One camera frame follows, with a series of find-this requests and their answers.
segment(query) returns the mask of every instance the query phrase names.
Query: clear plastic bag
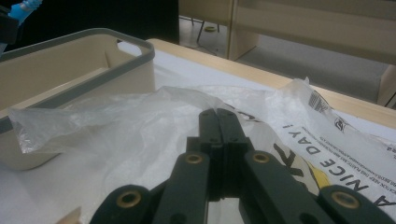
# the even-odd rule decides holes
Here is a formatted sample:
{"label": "clear plastic bag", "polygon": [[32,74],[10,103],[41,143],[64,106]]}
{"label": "clear plastic bag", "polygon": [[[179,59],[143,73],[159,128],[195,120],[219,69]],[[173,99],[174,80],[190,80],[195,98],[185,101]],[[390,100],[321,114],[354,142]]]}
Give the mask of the clear plastic bag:
{"label": "clear plastic bag", "polygon": [[[391,191],[373,181],[394,189],[391,183],[396,176],[391,170],[396,162],[388,151],[393,143],[381,142],[348,125],[301,80],[278,91],[219,86],[161,88],[152,94],[89,99],[65,109],[11,109],[23,152],[64,153],[40,167],[39,172],[25,176],[24,181],[30,181],[26,190],[68,202],[54,214],[65,215],[81,206],[81,221],[88,223],[113,189],[127,184],[151,189],[168,178],[177,156],[186,149],[187,137],[198,135],[199,113],[208,108],[237,113],[245,135],[257,150],[273,153],[284,164],[285,156],[294,155],[290,166],[303,173],[294,178],[305,183],[309,191],[317,194],[320,187],[340,184],[358,188],[375,203],[382,196],[387,202],[396,202]],[[332,161],[331,166],[323,165]],[[46,185],[37,182],[39,175],[58,181]],[[73,198],[69,196],[73,187],[65,176],[84,179],[78,183],[83,190],[71,192]],[[211,220],[239,223],[238,213],[228,209],[234,203],[211,204]],[[395,218],[394,206],[381,208]],[[35,216],[31,211],[24,212]]]}

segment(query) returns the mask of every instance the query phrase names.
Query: floor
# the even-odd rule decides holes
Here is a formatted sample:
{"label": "floor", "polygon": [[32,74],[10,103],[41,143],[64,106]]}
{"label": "floor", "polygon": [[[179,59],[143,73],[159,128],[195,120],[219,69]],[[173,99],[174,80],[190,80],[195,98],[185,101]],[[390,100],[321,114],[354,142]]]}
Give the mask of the floor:
{"label": "floor", "polygon": [[[180,45],[225,58],[227,27],[210,22],[197,41],[201,21],[179,19]],[[206,32],[205,28],[215,31]],[[236,60],[290,78],[309,78],[310,83],[368,102],[376,102],[385,63],[365,60],[325,49],[261,35],[259,44]]]}

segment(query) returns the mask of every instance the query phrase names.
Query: white table surface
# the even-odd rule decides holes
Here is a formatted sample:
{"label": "white table surface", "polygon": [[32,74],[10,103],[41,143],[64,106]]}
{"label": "white table surface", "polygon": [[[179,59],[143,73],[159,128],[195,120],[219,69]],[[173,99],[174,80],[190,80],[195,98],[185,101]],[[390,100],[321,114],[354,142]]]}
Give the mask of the white table surface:
{"label": "white table surface", "polygon": [[[230,76],[218,70],[204,67],[180,59],[168,53],[156,50],[154,59],[154,74],[156,88],[161,86],[189,87],[202,85],[240,86],[254,90],[271,91],[271,88],[248,81],[241,77]],[[396,130],[384,127],[363,119],[339,113],[350,124],[365,133],[374,134],[396,142]],[[63,186],[63,191],[57,191],[57,181],[62,179],[46,178],[52,169],[74,169],[78,167],[84,157],[76,153],[66,153],[56,157],[43,166],[31,171],[12,171],[0,164],[0,222],[1,223],[53,223],[81,206],[83,214],[92,212],[92,205],[97,202],[75,204],[81,197],[88,199],[101,195],[92,185],[101,183],[101,170],[98,167],[85,169],[82,172],[90,175],[90,179],[74,179],[69,186]],[[73,178],[73,172],[65,172],[67,177]]]}

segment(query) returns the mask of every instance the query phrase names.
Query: beige plastic tray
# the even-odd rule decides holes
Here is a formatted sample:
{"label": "beige plastic tray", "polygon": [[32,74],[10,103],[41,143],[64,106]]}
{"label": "beige plastic tray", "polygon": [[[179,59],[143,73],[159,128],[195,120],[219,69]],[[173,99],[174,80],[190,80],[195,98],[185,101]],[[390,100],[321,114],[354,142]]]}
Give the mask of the beige plastic tray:
{"label": "beige plastic tray", "polygon": [[[119,49],[127,43],[134,52]],[[107,29],[91,29],[5,53],[0,58],[0,162],[34,168],[55,153],[23,154],[7,109],[55,108],[100,94],[154,91],[149,42]]]}

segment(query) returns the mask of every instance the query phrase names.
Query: barcode label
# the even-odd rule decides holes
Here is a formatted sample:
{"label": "barcode label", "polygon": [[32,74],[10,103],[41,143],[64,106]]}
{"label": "barcode label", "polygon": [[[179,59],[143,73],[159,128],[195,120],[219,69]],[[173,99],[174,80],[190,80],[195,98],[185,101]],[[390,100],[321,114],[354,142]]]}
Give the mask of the barcode label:
{"label": "barcode label", "polygon": [[311,96],[309,97],[308,104],[319,113],[329,109],[329,105],[317,91],[312,92]]}

